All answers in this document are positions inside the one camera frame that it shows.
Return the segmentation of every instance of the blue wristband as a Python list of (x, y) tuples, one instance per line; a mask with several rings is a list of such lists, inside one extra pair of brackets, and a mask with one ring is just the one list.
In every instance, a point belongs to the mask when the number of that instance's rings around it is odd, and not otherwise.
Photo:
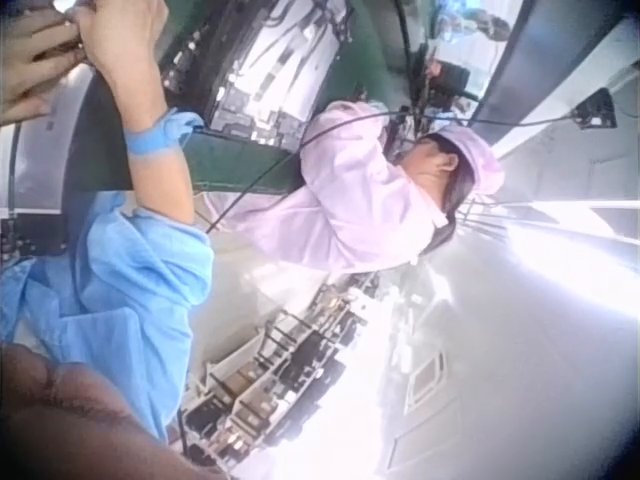
[(140, 133), (125, 130), (127, 150), (133, 155), (148, 155), (175, 147), (182, 147), (189, 140), (194, 128), (204, 126), (199, 115), (192, 112), (169, 110), (149, 130)]

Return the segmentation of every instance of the pink uniform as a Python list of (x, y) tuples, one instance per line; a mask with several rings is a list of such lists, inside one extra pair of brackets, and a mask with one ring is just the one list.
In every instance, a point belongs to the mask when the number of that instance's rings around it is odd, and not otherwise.
[[(305, 139), (379, 110), (335, 102), (309, 125)], [(247, 195), (225, 226), (267, 255), (329, 272), (370, 272), (404, 264), (447, 224), (434, 201), (391, 165), (378, 141), (386, 119), (363, 120), (320, 137), (301, 154), (306, 185), (284, 198)], [(222, 212), (236, 193), (210, 193)]]

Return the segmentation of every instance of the pink cap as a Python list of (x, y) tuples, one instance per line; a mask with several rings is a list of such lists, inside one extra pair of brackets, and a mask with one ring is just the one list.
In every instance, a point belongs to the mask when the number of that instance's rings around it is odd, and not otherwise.
[(504, 184), (504, 169), (487, 142), (470, 128), (459, 125), (447, 125), (436, 133), (453, 142), (471, 163), (476, 177), (473, 193), (493, 195), (500, 190)]

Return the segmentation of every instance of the blue sleeve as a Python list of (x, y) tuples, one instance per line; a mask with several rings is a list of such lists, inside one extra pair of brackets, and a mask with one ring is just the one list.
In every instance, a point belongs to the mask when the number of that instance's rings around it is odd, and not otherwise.
[[(166, 438), (186, 383), (188, 314), (211, 286), (208, 237), (144, 209), (131, 217), (103, 210), (90, 215), (73, 257), (73, 295), (31, 285), (29, 304), (61, 310), (30, 315), (32, 326), (53, 357), (101, 373), (142, 423)], [(47, 283), (60, 284), (53, 272), (61, 273), (62, 262), (50, 264)]]

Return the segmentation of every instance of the fist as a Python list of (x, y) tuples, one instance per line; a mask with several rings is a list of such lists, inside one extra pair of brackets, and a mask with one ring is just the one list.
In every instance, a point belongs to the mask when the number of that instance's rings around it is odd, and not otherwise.
[(89, 60), (110, 82), (155, 63), (169, 10), (163, 0), (94, 0), (83, 1), (71, 15)]
[(84, 58), (78, 29), (53, 10), (3, 23), (0, 125), (44, 115), (58, 81)]

